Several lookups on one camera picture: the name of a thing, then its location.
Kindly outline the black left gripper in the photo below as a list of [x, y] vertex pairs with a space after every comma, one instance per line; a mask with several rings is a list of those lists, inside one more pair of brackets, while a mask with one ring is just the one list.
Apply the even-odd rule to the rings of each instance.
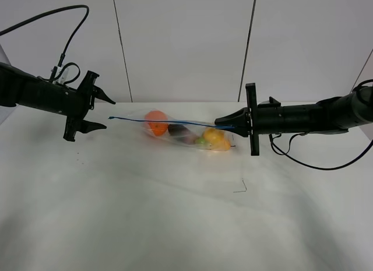
[[107, 128], [103, 124], [84, 120], [86, 114], [92, 107], [94, 98], [110, 104], [116, 104], [116, 102], [111, 100], [101, 88], [94, 86], [98, 77], [99, 74], [87, 71], [78, 88], [74, 92], [69, 93], [68, 111], [66, 112], [66, 124], [63, 136], [68, 142], [75, 141], [77, 132], [87, 134], [92, 131]]

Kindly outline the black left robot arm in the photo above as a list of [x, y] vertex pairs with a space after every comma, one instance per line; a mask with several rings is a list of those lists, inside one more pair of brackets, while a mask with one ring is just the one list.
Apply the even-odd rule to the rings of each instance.
[[78, 88], [41, 80], [11, 65], [1, 63], [1, 106], [22, 105], [66, 116], [64, 139], [73, 142], [76, 132], [89, 133], [106, 126], [85, 120], [95, 99], [115, 104], [94, 83], [98, 74], [88, 71]]

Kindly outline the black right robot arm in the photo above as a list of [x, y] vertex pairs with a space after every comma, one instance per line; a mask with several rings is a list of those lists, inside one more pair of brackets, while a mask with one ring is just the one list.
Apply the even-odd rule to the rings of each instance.
[[255, 83], [245, 85], [247, 106], [214, 121], [221, 128], [250, 139], [251, 154], [259, 155], [259, 135], [281, 133], [340, 134], [372, 123], [372, 80], [343, 97], [315, 104], [287, 105], [270, 97], [257, 103]]

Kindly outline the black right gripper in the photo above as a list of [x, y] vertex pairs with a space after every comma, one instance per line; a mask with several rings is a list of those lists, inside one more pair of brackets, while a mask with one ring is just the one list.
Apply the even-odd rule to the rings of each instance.
[[281, 102], [273, 97], [258, 104], [255, 83], [245, 85], [247, 108], [244, 107], [230, 115], [215, 119], [216, 126], [230, 126], [227, 130], [241, 137], [249, 137], [251, 155], [259, 155], [259, 135], [281, 133]]

